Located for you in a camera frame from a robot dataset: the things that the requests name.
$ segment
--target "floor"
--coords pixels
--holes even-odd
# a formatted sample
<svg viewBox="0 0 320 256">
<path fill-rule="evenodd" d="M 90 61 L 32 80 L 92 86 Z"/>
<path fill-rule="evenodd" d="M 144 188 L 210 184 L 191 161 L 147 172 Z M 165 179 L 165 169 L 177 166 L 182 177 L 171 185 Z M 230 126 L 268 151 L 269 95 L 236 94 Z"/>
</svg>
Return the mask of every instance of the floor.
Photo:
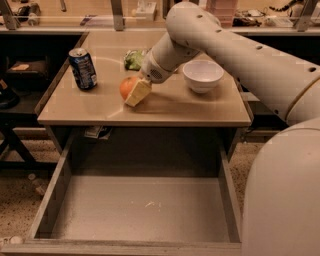
<svg viewBox="0 0 320 256">
<path fill-rule="evenodd" d="M 23 143 L 38 161 L 55 162 L 59 158 L 50 140 L 28 139 L 23 140 Z M 231 159 L 230 167 L 241 209 L 250 166 L 263 144 L 263 142 L 239 143 Z M 0 161 L 19 160 L 19 158 L 17 153 L 7 150 L 0 156 Z M 0 170 L 0 238 L 14 235 L 24 238 L 28 234 L 42 200 L 28 179 L 30 173 L 32 171 Z M 48 182 L 45 175 L 41 178 Z"/>
</svg>

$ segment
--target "soda can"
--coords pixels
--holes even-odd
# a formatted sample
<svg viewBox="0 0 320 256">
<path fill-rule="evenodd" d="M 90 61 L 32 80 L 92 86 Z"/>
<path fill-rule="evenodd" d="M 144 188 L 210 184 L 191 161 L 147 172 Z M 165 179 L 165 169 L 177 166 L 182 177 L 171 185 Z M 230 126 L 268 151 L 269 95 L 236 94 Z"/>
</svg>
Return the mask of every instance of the soda can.
<svg viewBox="0 0 320 256">
<path fill-rule="evenodd" d="M 90 54 L 83 48 L 75 48 L 69 52 L 69 63 L 78 87 L 89 90 L 97 85 L 97 74 Z"/>
</svg>

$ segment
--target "ceramic bowl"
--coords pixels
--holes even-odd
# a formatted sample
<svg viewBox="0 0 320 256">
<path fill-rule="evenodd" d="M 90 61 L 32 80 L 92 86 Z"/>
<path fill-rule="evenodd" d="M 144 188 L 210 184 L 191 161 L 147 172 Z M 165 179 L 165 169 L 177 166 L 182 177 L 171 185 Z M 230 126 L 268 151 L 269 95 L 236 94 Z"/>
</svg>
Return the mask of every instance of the ceramic bowl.
<svg viewBox="0 0 320 256">
<path fill-rule="evenodd" d="M 187 85 L 196 93 L 211 91 L 219 83 L 224 70 L 211 60 L 192 60 L 183 67 Z"/>
</svg>

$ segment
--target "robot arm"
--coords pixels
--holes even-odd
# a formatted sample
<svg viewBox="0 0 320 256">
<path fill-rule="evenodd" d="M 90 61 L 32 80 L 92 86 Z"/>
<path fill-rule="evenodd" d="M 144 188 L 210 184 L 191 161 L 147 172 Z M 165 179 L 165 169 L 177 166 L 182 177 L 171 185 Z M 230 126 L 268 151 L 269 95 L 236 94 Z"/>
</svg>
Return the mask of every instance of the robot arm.
<svg viewBox="0 0 320 256">
<path fill-rule="evenodd" d="M 289 125 L 320 116 L 319 66 L 224 30 L 190 2 L 174 5 L 166 26 L 168 32 L 142 65 L 152 83 L 164 82 L 204 52 Z"/>
<path fill-rule="evenodd" d="M 261 150 L 246 183 L 242 255 L 317 255 L 320 250 L 320 67 L 241 37 L 189 2 L 167 16 L 168 33 L 152 48 L 142 74 L 162 83 L 204 52 L 290 128 Z"/>
</svg>

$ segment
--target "open drawer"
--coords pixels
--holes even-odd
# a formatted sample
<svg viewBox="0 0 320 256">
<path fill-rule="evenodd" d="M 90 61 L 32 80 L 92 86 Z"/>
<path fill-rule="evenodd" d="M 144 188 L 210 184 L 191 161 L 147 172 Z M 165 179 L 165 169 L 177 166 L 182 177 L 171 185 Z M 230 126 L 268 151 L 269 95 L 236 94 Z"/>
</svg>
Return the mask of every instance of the open drawer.
<svg viewBox="0 0 320 256">
<path fill-rule="evenodd" d="M 240 255 L 239 211 L 215 128 L 82 134 L 70 136 L 29 238 L 2 253 Z"/>
</svg>

